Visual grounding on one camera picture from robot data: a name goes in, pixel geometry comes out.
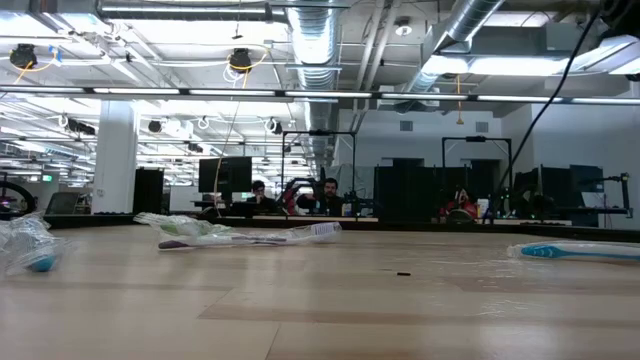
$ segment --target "plastic bag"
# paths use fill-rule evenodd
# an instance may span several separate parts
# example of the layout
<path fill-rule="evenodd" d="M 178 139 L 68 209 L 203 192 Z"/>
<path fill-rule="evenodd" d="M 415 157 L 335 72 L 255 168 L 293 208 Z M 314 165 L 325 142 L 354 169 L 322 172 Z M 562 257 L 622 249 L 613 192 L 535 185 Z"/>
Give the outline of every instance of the plastic bag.
<path fill-rule="evenodd" d="M 49 227 L 40 213 L 0 224 L 0 242 L 4 242 L 0 256 L 7 275 L 50 271 L 70 251 L 71 243 L 53 236 L 47 231 Z"/>
<path fill-rule="evenodd" d="M 640 245 L 632 243 L 550 241 L 509 246 L 513 258 L 640 262 Z"/>
<path fill-rule="evenodd" d="M 207 221 L 196 220 L 186 216 L 163 216 L 142 213 L 134 219 L 143 224 L 149 224 L 163 234 L 163 239 L 158 244 L 160 249 L 176 249 L 184 247 L 207 247 L 229 245 L 301 245 L 309 243 L 335 242 L 342 231 L 340 223 L 320 223 L 309 226 L 300 226 L 275 233 L 250 233 L 241 234 L 233 228 L 213 225 Z M 198 235 L 195 229 L 202 229 L 209 224 L 210 232 Z M 174 231 L 168 225 L 179 223 L 181 230 Z"/>

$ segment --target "plastic wrap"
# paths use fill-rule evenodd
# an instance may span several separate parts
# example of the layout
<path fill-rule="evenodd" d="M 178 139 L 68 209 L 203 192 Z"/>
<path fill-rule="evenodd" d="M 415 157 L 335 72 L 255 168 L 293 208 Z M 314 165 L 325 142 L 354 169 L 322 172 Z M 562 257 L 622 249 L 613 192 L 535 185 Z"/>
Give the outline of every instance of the plastic wrap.
<path fill-rule="evenodd" d="M 3 234 L 0 256 L 7 275 L 25 270 L 50 271 L 60 262 L 71 249 L 71 243 L 53 236 L 47 231 L 49 227 L 41 214 L 31 214 L 0 224 L 0 233 Z"/>
<path fill-rule="evenodd" d="M 206 221 L 192 219 L 186 216 L 162 216 L 142 213 L 135 218 L 136 221 L 149 224 L 161 232 L 162 240 L 158 244 L 160 249 L 176 249 L 184 247 L 208 247 L 208 246 L 237 246 L 237 245 L 301 245 L 309 243 L 332 243 L 337 240 L 342 228 L 340 223 L 320 223 L 309 226 L 295 227 L 275 233 L 250 233 L 241 234 L 233 228 L 209 224 Z M 209 232 L 200 235 L 197 229 L 207 228 Z"/>
<path fill-rule="evenodd" d="M 509 246 L 513 258 L 640 262 L 640 245 L 580 241 L 552 241 Z"/>

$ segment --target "black frame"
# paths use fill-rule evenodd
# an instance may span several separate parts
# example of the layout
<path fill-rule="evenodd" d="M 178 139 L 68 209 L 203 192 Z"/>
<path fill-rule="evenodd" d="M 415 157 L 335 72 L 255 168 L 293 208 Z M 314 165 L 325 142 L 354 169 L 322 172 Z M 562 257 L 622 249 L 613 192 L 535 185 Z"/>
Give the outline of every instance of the black frame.
<path fill-rule="evenodd" d="M 447 183 L 447 153 L 446 145 L 447 141 L 464 141 L 471 143 L 484 143 L 487 141 L 504 141 L 508 147 L 508 161 L 509 161 L 509 189 L 513 186 L 513 153 L 511 152 L 511 139 L 510 138 L 487 138 L 484 136 L 467 136 L 467 137 L 443 137 L 442 138 L 442 186 Z"/>
<path fill-rule="evenodd" d="M 280 193 L 284 194 L 285 184 L 284 184 L 284 157 L 286 155 L 285 149 L 287 148 L 287 135 L 289 134 L 299 134 L 299 135 L 309 135 L 309 136 L 336 136 L 336 135 L 350 135 L 353 140 L 353 151 L 352 151 L 352 165 L 353 171 L 351 172 L 351 190 L 355 192 L 356 189 L 356 132 L 352 131 L 331 131 L 331 130 L 310 130 L 310 131 L 283 131 L 282 132 L 282 157 L 280 164 Z M 358 197 L 356 196 L 355 206 L 352 206 L 352 213 L 355 215 L 356 221 L 358 221 L 358 212 L 360 211 L 358 206 Z M 286 213 L 286 219 L 289 220 L 289 214 Z"/>

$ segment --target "ceiling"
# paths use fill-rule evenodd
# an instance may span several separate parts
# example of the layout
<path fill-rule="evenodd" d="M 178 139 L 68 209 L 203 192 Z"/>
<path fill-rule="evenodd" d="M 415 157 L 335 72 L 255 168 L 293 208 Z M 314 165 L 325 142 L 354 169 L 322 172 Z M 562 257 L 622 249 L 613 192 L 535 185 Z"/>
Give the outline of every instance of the ceiling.
<path fill-rule="evenodd" d="M 374 1 L 349 1 L 351 7 L 340 16 L 339 31 L 339 72 L 338 89 L 351 90 L 355 84 L 360 61 L 363 57 L 364 38 L 368 23 L 374 11 Z M 428 26 L 446 19 L 452 1 L 404 1 L 398 17 L 408 17 L 412 32 L 407 36 L 391 33 L 383 55 L 384 66 L 375 74 L 374 86 L 398 86 L 409 81 L 421 67 L 421 45 L 425 41 Z M 499 12 L 494 14 L 485 26 L 541 27 L 548 22 L 562 21 L 575 24 L 581 19 L 582 7 L 577 3 L 585 1 L 532 1 L 507 0 Z M 8 54 L 17 43 L 15 37 L 25 37 L 20 42 L 36 44 L 35 53 L 42 68 L 53 58 L 51 46 L 60 54 L 58 62 L 39 72 L 23 74 L 19 84 L 23 85 L 65 85 L 65 86 L 131 86 L 131 87 L 198 87 L 222 88 L 273 88 L 291 89 L 297 87 L 295 71 L 288 71 L 287 64 L 294 63 L 288 26 L 281 23 L 235 21 L 181 21 L 181 20 L 119 20 L 110 19 L 110 26 L 104 31 L 91 34 L 61 35 L 29 18 L 0 18 L 0 84 L 13 84 L 20 77 L 20 69 L 8 60 Z M 249 73 L 248 78 L 235 83 L 225 80 L 227 56 L 234 48 L 248 48 L 252 61 L 262 61 Z M 127 54 L 139 54 L 129 57 Z M 466 74 L 460 76 L 460 91 L 491 94 L 547 95 L 553 88 L 553 78 L 538 76 L 487 76 Z M 440 78 L 436 85 L 441 92 L 458 91 L 456 79 Z M 616 95 L 624 91 L 626 80 L 622 76 L 593 75 L 571 78 L 566 88 L 576 95 Z M 285 129 L 305 130 L 304 106 L 302 103 L 241 103 L 232 101 L 156 101 L 134 100 L 133 105 L 141 116 L 139 165 L 164 166 L 167 181 L 172 184 L 190 184 L 197 178 L 191 170 L 175 164 L 175 158 L 192 154 L 186 145 L 156 144 L 145 145 L 145 140 L 171 138 L 167 134 L 152 134 L 148 131 L 152 120 L 166 123 L 181 121 L 191 123 L 192 139 L 225 140 L 229 133 L 235 142 L 227 146 L 227 155 L 253 155 L 268 157 L 279 163 L 281 136 L 268 131 L 265 125 L 270 119 L 282 124 Z M 456 110 L 456 103 L 442 103 L 442 112 Z M 500 114 L 500 104 L 465 104 L 464 111 L 491 111 Z M 0 129 L 31 137 L 51 137 L 57 139 L 75 137 L 60 126 L 61 115 L 77 119 L 99 131 L 100 100 L 59 99 L 19 97 L 5 95 L 0 100 Z M 235 124 L 230 130 L 230 123 Z M 384 128 L 384 122 L 395 116 L 385 116 L 379 112 L 373 116 L 374 123 Z M 340 116 L 341 122 L 350 121 L 349 116 Z M 247 146 L 233 145 L 243 141 Z M 95 159 L 95 143 L 43 143 L 39 145 L 52 150 L 67 151 L 80 156 L 77 164 L 91 169 Z M 215 156 L 222 152 L 221 145 L 207 149 L 205 155 Z M 5 157 L 25 157 L 42 154 L 36 146 L 24 146 L 15 142 L 5 142 Z M 288 165 L 291 174 L 311 174 L 314 167 L 307 162 L 302 146 L 294 146 L 292 155 L 299 158 L 299 164 Z M 65 159 L 61 153 L 56 157 Z M 42 169 L 42 163 L 8 163 L 4 168 Z M 279 171 L 269 168 L 262 171 L 262 163 L 256 164 L 256 174 L 270 184 L 279 181 Z M 91 170 L 82 176 L 65 179 L 74 184 L 91 181 Z"/>

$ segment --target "table surface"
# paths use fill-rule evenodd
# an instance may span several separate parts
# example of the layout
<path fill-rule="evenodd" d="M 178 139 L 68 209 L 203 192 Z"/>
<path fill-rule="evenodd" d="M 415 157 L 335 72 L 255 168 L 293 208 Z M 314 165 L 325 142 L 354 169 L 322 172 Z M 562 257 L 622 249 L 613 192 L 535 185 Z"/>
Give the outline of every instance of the table surface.
<path fill-rule="evenodd" d="M 636 360 L 640 352 L 640 266 L 506 256 L 508 245 L 549 239 L 343 232 L 330 245 L 160 252 L 144 226 L 54 233 L 76 242 L 57 271 L 0 283 L 3 359 Z"/>

